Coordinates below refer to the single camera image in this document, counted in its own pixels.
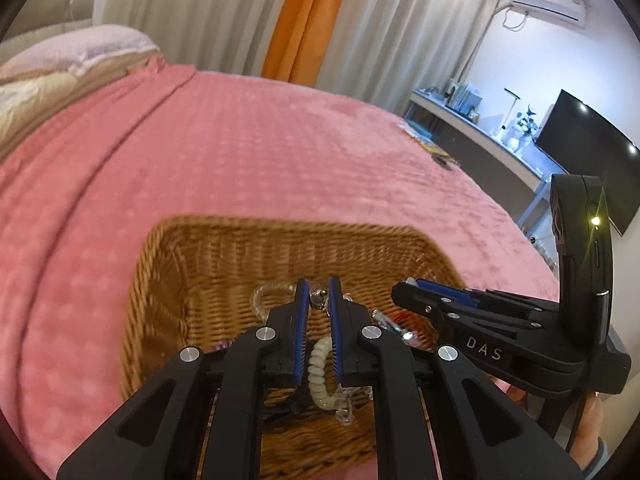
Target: pink blanket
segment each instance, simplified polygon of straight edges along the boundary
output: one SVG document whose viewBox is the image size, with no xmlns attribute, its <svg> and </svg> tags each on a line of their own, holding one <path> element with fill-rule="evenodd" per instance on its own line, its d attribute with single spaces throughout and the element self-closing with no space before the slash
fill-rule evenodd
<svg viewBox="0 0 640 480">
<path fill-rule="evenodd" d="M 27 139 L 0 168 L 0 407 L 44 471 L 120 405 L 129 280 L 167 216 L 412 225 L 469 286 L 555 298 L 507 213 L 400 121 L 312 89 L 172 66 L 103 88 Z"/>
</svg>

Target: white air conditioner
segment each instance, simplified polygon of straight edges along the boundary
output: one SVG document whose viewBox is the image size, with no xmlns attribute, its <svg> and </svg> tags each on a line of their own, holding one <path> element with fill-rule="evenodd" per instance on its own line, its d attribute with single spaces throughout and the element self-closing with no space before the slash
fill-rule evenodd
<svg viewBox="0 0 640 480">
<path fill-rule="evenodd" d="M 544 14 L 577 27 L 587 26 L 587 6 L 584 0 L 507 0 L 515 9 L 530 14 Z"/>
</svg>

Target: pillow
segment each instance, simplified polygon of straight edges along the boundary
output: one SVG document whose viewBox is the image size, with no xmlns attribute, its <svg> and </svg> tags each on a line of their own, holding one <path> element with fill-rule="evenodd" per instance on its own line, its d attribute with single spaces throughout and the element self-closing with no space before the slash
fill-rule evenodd
<svg viewBox="0 0 640 480">
<path fill-rule="evenodd" d="M 0 82 L 53 72 L 84 75 L 102 60 L 125 54 L 158 51 L 146 34 L 121 25 L 99 25 L 41 41 L 0 66 Z"/>
</svg>

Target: black monitor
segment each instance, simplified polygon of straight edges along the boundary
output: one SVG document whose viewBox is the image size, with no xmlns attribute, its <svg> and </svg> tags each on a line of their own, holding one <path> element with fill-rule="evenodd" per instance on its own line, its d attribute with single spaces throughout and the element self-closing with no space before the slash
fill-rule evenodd
<svg viewBox="0 0 640 480">
<path fill-rule="evenodd" d="M 635 144 L 562 90 L 536 145 L 567 173 L 600 178 L 610 220 L 624 234 L 640 206 L 640 150 Z"/>
</svg>

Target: desk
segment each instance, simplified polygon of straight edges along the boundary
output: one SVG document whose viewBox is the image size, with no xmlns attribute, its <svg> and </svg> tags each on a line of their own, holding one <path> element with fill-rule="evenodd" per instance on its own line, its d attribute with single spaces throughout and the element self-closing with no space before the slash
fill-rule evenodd
<svg viewBox="0 0 640 480">
<path fill-rule="evenodd" d="M 493 158 L 508 168 L 532 191 L 537 191 L 540 183 L 544 181 L 544 176 L 534 170 L 524 160 L 510 152 L 506 146 L 490 136 L 486 131 L 478 128 L 476 124 L 465 119 L 455 111 L 447 108 L 442 102 L 437 101 L 421 90 L 415 90 L 411 95 L 409 108 L 404 115 L 408 118 L 415 107 L 419 106 L 433 114 L 439 120 L 455 128 L 457 131 L 471 139 L 483 150 L 488 152 Z"/>
</svg>

